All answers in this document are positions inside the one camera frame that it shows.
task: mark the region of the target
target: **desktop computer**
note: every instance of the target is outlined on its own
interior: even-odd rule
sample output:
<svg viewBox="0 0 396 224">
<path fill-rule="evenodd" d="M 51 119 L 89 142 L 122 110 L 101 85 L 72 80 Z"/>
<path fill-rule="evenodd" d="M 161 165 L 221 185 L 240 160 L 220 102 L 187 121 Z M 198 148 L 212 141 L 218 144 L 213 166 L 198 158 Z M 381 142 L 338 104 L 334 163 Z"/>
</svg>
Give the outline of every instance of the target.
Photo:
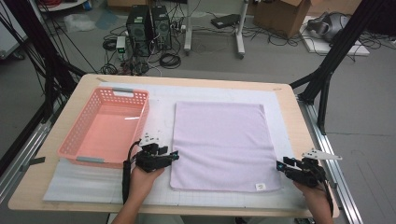
<svg viewBox="0 0 396 224">
<path fill-rule="evenodd" d="M 134 56 L 148 57 L 150 55 L 149 44 L 154 38 L 152 32 L 149 7 L 146 5 L 134 5 L 126 22 L 129 38 Z"/>
<path fill-rule="evenodd" d="M 154 37 L 157 49 L 171 49 L 171 29 L 170 20 L 165 6 L 151 8 L 152 22 L 154 26 Z"/>
</svg>

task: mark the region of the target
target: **table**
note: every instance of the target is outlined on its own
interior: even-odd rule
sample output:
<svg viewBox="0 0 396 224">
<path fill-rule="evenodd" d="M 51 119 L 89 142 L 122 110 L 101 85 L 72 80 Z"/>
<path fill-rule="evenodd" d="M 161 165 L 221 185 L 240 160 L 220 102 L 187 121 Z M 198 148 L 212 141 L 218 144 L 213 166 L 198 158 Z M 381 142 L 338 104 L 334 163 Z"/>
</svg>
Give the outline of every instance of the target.
<svg viewBox="0 0 396 224">
<path fill-rule="evenodd" d="M 82 211 L 115 213 L 121 204 L 106 203 L 50 203 L 42 198 L 52 179 L 58 163 L 57 148 L 61 145 L 73 121 L 85 103 L 90 98 L 92 90 L 101 82 L 139 83 L 150 85 L 169 85 L 185 87 L 209 87 L 223 89 L 240 89 L 255 91 L 273 91 L 276 94 L 283 119 L 287 126 L 290 144 L 295 155 L 301 155 L 308 148 L 314 147 L 310 133 L 297 104 L 291 87 L 287 84 L 256 83 L 205 79 L 184 79 L 167 77 L 124 77 L 106 75 L 86 75 L 78 83 L 76 90 L 65 106 L 62 114 L 54 124 L 43 146 L 36 157 L 46 157 L 44 163 L 32 165 L 26 172 L 21 183 L 11 197 L 8 206 L 15 210 L 36 211 Z M 159 206 L 143 205 L 141 213 L 179 214 L 179 215 L 208 215 L 208 216 L 242 216 L 242 217 L 311 217 L 308 210 L 274 211 L 263 209 L 227 208 L 227 207 L 187 207 L 187 206 Z M 334 216 L 339 211 L 334 205 Z"/>
</svg>

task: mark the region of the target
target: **human arm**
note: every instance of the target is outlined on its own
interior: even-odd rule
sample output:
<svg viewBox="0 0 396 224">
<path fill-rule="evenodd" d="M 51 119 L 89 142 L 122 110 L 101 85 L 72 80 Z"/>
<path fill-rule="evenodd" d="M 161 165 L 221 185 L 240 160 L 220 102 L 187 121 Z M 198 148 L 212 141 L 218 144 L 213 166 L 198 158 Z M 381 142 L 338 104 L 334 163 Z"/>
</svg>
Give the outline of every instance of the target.
<svg viewBox="0 0 396 224">
<path fill-rule="evenodd" d="M 317 224 L 333 224 L 332 212 L 326 198 L 326 193 L 322 189 L 309 188 L 295 181 L 293 181 L 293 184 L 305 196 L 306 205 L 312 213 L 315 222 Z"/>
<path fill-rule="evenodd" d="M 121 208 L 112 224 L 134 223 L 139 208 L 149 195 L 155 179 L 162 174 L 163 171 L 164 168 L 146 173 L 138 166 L 132 170 L 128 200 Z"/>
</svg>

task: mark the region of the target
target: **purple cloth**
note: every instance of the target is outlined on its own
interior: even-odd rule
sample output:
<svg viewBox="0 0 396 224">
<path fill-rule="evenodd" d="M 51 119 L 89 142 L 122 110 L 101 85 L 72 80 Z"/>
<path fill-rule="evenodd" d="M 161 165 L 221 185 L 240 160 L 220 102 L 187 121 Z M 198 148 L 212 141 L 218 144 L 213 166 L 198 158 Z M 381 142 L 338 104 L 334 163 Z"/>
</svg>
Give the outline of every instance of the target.
<svg viewBox="0 0 396 224">
<path fill-rule="evenodd" d="M 180 156 L 172 163 L 174 189 L 281 187 L 263 105 L 177 102 L 173 150 Z"/>
</svg>

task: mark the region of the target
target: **pink basket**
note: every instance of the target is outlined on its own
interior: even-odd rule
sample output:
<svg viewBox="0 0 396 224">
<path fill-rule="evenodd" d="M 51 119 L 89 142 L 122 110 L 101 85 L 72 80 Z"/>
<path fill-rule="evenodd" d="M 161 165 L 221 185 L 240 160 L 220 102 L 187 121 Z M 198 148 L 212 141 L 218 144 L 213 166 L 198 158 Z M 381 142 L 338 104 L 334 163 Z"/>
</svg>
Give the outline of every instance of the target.
<svg viewBox="0 0 396 224">
<path fill-rule="evenodd" d="M 147 91 L 96 88 L 58 155 L 75 164 L 122 168 L 130 146 L 142 135 L 148 113 Z"/>
</svg>

